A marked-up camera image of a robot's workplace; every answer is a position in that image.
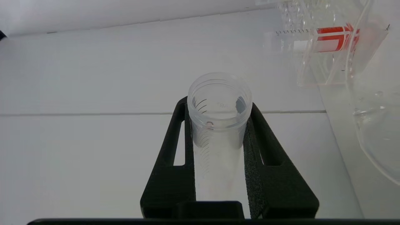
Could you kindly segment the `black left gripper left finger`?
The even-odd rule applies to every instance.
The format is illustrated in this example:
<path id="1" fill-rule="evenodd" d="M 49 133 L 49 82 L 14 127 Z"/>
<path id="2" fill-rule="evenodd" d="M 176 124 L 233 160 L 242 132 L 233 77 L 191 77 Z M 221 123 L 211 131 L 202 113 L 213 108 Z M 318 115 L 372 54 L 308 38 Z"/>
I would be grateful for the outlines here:
<path id="1" fill-rule="evenodd" d="M 183 165 L 175 166 L 181 125 L 184 124 Z M 176 104 L 156 162 L 141 196 L 145 219 L 171 219 L 176 205 L 195 201 L 194 144 L 187 97 Z"/>

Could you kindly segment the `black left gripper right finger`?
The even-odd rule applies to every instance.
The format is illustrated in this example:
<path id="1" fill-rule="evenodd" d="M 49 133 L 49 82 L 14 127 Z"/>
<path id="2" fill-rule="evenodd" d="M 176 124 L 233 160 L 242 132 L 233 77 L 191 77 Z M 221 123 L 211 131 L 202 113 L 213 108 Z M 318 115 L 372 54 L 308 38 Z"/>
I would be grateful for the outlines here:
<path id="1" fill-rule="evenodd" d="M 314 219 L 319 200 L 253 104 L 243 140 L 251 219 Z"/>

